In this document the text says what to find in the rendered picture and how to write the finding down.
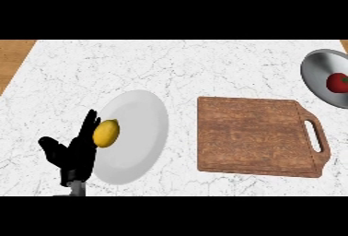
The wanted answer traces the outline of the brown wooden cutting board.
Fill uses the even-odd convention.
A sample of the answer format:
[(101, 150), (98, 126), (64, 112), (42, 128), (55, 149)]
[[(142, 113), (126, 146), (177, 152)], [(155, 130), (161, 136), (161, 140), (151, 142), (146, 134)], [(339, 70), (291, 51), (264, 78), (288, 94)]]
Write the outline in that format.
[(320, 120), (298, 101), (198, 98), (201, 171), (319, 178), (329, 158)]

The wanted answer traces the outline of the red tomato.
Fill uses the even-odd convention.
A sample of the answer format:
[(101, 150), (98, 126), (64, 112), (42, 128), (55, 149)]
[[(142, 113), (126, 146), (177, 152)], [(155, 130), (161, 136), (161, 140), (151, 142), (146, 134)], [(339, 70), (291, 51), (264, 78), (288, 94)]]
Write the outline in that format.
[(326, 87), (335, 93), (348, 92), (348, 76), (342, 73), (335, 73), (326, 79)]

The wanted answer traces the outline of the white round plate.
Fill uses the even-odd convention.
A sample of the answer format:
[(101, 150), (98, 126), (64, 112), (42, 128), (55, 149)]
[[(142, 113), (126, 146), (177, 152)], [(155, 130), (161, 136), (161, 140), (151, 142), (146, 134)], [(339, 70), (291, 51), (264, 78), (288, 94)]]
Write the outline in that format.
[(120, 136), (109, 147), (96, 149), (95, 175), (109, 184), (132, 183), (152, 168), (165, 148), (165, 104), (149, 91), (133, 90), (111, 100), (99, 116), (118, 121)]

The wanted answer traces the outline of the yellow lemon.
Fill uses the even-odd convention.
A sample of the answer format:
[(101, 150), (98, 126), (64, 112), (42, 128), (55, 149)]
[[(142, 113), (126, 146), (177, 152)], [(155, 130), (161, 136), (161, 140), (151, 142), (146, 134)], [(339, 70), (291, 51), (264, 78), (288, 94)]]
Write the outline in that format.
[(95, 144), (99, 148), (109, 147), (120, 135), (120, 124), (117, 120), (104, 121), (93, 133)]

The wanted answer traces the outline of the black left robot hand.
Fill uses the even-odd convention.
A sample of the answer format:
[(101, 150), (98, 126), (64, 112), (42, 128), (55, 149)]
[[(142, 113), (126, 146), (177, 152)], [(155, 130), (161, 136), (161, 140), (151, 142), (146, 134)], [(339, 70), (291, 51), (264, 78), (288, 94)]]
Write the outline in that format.
[(48, 161), (61, 168), (61, 185), (68, 187), (74, 181), (89, 180), (96, 161), (96, 144), (93, 133), (101, 124), (96, 110), (90, 110), (78, 131), (67, 147), (55, 138), (43, 136), (39, 144)]

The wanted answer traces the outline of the silver metal pan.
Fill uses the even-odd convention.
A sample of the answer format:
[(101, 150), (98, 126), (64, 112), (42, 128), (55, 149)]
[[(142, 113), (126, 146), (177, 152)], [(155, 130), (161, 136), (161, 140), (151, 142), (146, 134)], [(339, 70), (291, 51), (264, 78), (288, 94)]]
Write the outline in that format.
[(313, 51), (301, 63), (304, 83), (326, 103), (348, 109), (348, 91), (337, 93), (326, 86), (326, 80), (335, 73), (342, 73), (348, 76), (348, 54), (329, 49)]

